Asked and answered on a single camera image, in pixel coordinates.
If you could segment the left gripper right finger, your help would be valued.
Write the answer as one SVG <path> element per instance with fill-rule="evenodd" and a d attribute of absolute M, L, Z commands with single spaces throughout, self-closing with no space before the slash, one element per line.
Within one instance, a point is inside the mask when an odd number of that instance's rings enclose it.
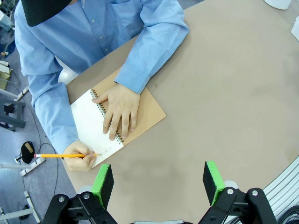
<path fill-rule="evenodd" d="M 251 188 L 245 193 L 227 187 L 214 161 L 205 162 L 203 183 L 211 207 L 200 224 L 223 224 L 229 216 L 237 217 L 243 224 L 277 223 L 262 189 Z"/>

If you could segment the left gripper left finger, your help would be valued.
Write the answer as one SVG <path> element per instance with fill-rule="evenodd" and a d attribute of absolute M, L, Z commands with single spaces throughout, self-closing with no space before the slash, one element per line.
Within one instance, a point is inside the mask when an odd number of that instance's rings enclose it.
<path fill-rule="evenodd" d="M 43 224 L 78 224 L 87 220 L 92 224 L 115 224 L 116 221 L 107 211 L 114 185 L 111 165 L 101 165 L 90 191 L 67 195 L 54 195 Z"/>

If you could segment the person's right hand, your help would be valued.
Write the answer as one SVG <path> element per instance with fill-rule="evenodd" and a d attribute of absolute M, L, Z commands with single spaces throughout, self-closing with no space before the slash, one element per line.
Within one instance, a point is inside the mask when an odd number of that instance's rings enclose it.
<path fill-rule="evenodd" d="M 65 164 L 71 171 L 89 171 L 95 164 L 97 154 L 80 141 L 71 143 L 63 152 L 66 154 L 82 154 L 82 157 L 64 157 Z"/>

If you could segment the person's left hand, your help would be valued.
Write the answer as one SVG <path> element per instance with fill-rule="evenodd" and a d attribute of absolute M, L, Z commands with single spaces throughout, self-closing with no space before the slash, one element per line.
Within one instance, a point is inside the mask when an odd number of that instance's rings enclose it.
<path fill-rule="evenodd" d="M 121 134 L 125 139 L 128 132 L 136 128 L 140 95 L 121 84 L 115 84 L 92 100 L 95 104 L 104 101 L 108 101 L 108 109 L 104 116 L 103 133 L 109 133 L 109 139 L 114 140 L 119 123 L 121 123 Z"/>

